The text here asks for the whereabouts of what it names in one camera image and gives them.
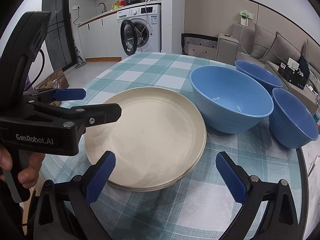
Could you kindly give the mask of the large beige plate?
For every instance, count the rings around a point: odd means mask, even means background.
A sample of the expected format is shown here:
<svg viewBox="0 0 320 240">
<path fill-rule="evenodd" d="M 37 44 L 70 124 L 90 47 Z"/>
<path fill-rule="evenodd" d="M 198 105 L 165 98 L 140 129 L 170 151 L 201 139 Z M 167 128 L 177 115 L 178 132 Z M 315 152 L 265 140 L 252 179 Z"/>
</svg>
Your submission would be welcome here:
<svg viewBox="0 0 320 240">
<path fill-rule="evenodd" d="M 117 122 L 87 129 L 84 145 L 90 163 L 106 150 L 116 155 L 109 180 L 146 188 L 172 181 L 195 163 L 204 141 L 204 120 L 196 106 L 172 90 L 133 88 L 105 103 L 117 103 Z"/>
</svg>

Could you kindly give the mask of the dark blue bowl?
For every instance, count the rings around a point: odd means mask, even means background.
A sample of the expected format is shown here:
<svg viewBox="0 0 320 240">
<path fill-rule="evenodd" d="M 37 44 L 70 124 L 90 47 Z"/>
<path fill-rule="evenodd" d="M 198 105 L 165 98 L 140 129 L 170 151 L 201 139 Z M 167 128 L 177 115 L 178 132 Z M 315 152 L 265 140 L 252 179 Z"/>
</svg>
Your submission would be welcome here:
<svg viewBox="0 0 320 240">
<path fill-rule="evenodd" d="M 270 95 L 272 95 L 272 90 L 274 88 L 283 87 L 282 81 L 277 76 L 261 66 L 243 60 L 236 60 L 235 66 L 236 70 L 259 82 L 269 92 Z"/>
<path fill-rule="evenodd" d="M 282 88 L 272 90 L 274 110 L 269 116 L 270 130 L 287 148 L 300 148 L 318 139 L 318 128 L 304 104 Z"/>
</svg>

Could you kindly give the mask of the large light blue bowl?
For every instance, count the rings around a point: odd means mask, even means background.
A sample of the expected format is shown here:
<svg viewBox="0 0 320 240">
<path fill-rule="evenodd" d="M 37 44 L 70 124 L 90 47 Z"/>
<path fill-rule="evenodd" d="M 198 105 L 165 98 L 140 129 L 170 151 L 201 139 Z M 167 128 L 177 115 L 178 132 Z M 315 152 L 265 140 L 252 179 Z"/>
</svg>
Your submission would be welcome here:
<svg viewBox="0 0 320 240">
<path fill-rule="evenodd" d="M 220 132 L 245 132 L 274 110 L 269 92 L 235 69 L 202 66 L 194 69 L 189 79 L 205 123 Z"/>
</svg>

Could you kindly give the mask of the small beige plate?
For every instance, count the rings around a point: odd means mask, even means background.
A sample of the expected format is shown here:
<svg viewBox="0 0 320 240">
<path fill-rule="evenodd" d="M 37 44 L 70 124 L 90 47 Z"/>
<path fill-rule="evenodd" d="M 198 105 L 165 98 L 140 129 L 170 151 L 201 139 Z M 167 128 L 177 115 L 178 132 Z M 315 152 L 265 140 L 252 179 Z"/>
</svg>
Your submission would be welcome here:
<svg viewBox="0 0 320 240">
<path fill-rule="evenodd" d="M 152 192 L 152 191 L 162 190 L 164 188 L 170 187 L 170 186 L 174 185 L 175 183 L 177 183 L 179 180 L 186 177 L 195 168 L 195 166 L 197 165 L 197 163 L 201 159 L 201 156 L 204 152 L 206 142 L 207 142 L 207 129 L 206 129 L 206 127 L 204 127 L 204 141 L 203 141 L 203 145 L 202 145 L 201 151 L 199 153 L 199 156 L 197 157 L 195 163 L 192 165 L 191 168 L 189 168 L 186 172 L 184 172 L 184 174 L 182 174 L 181 176 L 179 176 L 178 178 L 176 178 L 172 181 L 169 181 L 169 182 L 164 183 L 162 185 L 157 185 L 157 186 L 153 186 L 153 187 L 146 187 L 146 188 L 121 186 L 121 185 L 118 185 L 110 180 L 108 180 L 108 183 L 112 186 L 117 186 L 121 189 L 129 190 L 129 191 L 133 191 L 133 192 Z"/>
</svg>

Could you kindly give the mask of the white kitchen counter cabinets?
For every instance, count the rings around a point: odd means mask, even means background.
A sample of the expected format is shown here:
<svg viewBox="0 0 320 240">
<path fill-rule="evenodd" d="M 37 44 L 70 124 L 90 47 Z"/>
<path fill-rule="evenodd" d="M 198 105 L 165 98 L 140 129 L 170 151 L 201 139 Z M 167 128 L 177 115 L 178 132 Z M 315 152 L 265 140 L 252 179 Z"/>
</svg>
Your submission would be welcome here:
<svg viewBox="0 0 320 240">
<path fill-rule="evenodd" d="M 123 59 L 120 23 L 112 14 L 79 27 L 80 41 L 85 59 Z"/>
</svg>

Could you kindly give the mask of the kitchen faucet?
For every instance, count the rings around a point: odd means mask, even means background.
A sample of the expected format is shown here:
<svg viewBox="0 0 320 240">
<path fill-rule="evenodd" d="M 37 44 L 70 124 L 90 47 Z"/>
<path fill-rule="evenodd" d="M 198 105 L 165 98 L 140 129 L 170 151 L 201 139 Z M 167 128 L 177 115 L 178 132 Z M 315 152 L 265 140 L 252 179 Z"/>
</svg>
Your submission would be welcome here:
<svg viewBox="0 0 320 240">
<path fill-rule="evenodd" d="M 105 5 L 105 3 L 100 2 L 97 7 L 101 9 L 101 13 L 102 13 L 102 14 L 106 12 L 106 5 Z"/>
</svg>

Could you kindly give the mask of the yellow cardboard box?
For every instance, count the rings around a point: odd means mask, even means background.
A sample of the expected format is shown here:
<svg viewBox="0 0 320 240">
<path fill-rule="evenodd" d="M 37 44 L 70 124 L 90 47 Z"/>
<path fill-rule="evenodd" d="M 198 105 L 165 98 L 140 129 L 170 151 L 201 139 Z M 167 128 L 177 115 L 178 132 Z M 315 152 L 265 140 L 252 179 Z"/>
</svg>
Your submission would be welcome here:
<svg viewBox="0 0 320 240">
<path fill-rule="evenodd" d="M 61 101 L 57 101 L 54 99 L 47 100 L 45 103 L 53 106 L 58 106 L 58 107 L 61 105 Z"/>
</svg>

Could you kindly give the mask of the teal checkered tablecloth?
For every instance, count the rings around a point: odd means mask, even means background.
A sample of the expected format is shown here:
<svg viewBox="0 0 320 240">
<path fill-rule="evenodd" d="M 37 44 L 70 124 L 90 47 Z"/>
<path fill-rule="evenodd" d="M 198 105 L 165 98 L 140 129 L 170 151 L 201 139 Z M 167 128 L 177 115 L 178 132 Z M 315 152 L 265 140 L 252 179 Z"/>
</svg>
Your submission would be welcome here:
<svg viewBox="0 0 320 240">
<path fill-rule="evenodd" d="M 106 152 L 116 156 L 91 209 L 113 239 L 219 239 L 249 201 L 234 200 L 216 168 L 221 152 L 258 183 L 288 187 L 293 214 L 303 199 L 297 151 L 273 135 L 268 92 L 234 66 L 169 53 L 137 53 L 63 107 L 117 103 L 118 121 L 94 125 L 72 157 L 47 155 L 55 183 L 82 175 Z"/>
</svg>

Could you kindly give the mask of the white washing machine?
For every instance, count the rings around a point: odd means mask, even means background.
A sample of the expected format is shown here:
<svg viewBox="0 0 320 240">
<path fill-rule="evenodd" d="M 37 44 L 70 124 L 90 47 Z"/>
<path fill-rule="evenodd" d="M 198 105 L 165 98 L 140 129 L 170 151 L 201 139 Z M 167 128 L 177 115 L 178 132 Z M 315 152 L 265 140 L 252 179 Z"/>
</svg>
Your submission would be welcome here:
<svg viewBox="0 0 320 240">
<path fill-rule="evenodd" d="M 121 58 L 161 51 L 161 5 L 149 4 L 117 12 Z"/>
</svg>

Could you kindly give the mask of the dark glass door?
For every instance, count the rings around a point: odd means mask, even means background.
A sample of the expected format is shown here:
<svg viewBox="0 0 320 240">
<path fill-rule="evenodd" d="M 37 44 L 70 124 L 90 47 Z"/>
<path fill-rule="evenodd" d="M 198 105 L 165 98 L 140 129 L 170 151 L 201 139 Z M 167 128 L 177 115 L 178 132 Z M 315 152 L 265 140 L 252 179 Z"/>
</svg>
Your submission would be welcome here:
<svg viewBox="0 0 320 240">
<path fill-rule="evenodd" d="M 65 71 L 76 62 L 69 0 L 42 0 L 42 10 L 51 12 L 45 43 L 52 68 Z"/>
</svg>

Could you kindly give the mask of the grey bedside cabinet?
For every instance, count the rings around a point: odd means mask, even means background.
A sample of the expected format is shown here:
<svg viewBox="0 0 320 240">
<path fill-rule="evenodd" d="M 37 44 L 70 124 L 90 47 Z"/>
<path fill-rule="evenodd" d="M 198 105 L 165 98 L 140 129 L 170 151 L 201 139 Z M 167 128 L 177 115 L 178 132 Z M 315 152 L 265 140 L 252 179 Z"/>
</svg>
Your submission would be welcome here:
<svg viewBox="0 0 320 240">
<path fill-rule="evenodd" d="M 303 90 L 300 88 L 292 85 L 291 83 L 287 82 L 279 73 L 278 69 L 279 66 L 267 61 L 265 64 L 265 69 L 280 78 L 280 80 L 283 83 L 283 89 L 289 91 L 291 94 L 293 94 L 295 97 L 297 97 L 309 110 L 311 115 L 314 115 L 318 109 L 318 104 L 316 103 L 316 97 L 313 95 L 313 93 L 307 88 L 304 87 Z"/>
</svg>

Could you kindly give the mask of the black box of items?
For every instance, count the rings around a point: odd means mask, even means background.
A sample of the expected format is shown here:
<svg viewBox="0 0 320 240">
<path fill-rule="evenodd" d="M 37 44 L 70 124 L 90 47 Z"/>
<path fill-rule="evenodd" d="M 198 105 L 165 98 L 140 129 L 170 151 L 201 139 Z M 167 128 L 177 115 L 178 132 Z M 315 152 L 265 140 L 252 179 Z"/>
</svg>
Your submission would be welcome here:
<svg viewBox="0 0 320 240">
<path fill-rule="evenodd" d="M 290 84 L 303 90 L 310 77 L 310 69 L 306 59 L 301 56 L 297 62 L 297 69 L 290 67 L 288 64 L 281 63 L 278 73 Z"/>
</svg>

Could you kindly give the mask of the grey sofa cushion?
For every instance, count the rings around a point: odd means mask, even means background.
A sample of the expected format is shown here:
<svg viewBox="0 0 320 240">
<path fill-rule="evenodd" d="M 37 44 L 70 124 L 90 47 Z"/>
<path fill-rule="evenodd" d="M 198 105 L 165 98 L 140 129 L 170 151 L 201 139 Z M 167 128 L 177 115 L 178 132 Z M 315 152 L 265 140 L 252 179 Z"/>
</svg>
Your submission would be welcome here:
<svg viewBox="0 0 320 240">
<path fill-rule="evenodd" d="M 289 58 L 298 61 L 301 57 L 300 51 L 288 40 L 276 32 L 276 37 L 269 50 L 260 59 L 262 63 L 270 61 L 274 64 L 287 63 Z"/>
<path fill-rule="evenodd" d="M 254 25 L 254 29 L 255 33 L 251 56 L 259 60 L 271 48 L 276 35 L 257 24 Z"/>
</svg>

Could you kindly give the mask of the grey sofa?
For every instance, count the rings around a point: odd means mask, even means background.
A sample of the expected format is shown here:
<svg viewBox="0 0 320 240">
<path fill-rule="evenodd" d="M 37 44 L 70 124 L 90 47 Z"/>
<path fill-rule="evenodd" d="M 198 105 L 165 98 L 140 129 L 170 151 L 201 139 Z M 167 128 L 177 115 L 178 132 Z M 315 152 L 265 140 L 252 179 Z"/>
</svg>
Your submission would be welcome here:
<svg viewBox="0 0 320 240">
<path fill-rule="evenodd" d="M 319 45 L 306 38 L 300 49 L 279 32 L 275 34 L 255 24 L 254 28 L 234 23 L 231 35 L 217 38 L 216 61 L 233 65 L 236 60 L 264 67 L 268 61 L 279 65 L 289 59 L 305 59 L 313 70 L 319 72 Z"/>
</svg>

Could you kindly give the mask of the wall socket with charger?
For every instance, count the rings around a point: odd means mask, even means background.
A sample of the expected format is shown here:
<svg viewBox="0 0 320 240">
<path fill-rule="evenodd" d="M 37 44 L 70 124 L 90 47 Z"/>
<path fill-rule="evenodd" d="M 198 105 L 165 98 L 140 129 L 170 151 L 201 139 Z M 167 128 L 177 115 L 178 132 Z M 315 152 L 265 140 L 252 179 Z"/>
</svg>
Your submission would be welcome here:
<svg viewBox="0 0 320 240">
<path fill-rule="evenodd" d="M 254 20 L 254 14 L 248 12 L 247 10 L 240 11 L 240 24 L 243 26 L 248 26 L 248 20 Z"/>
</svg>

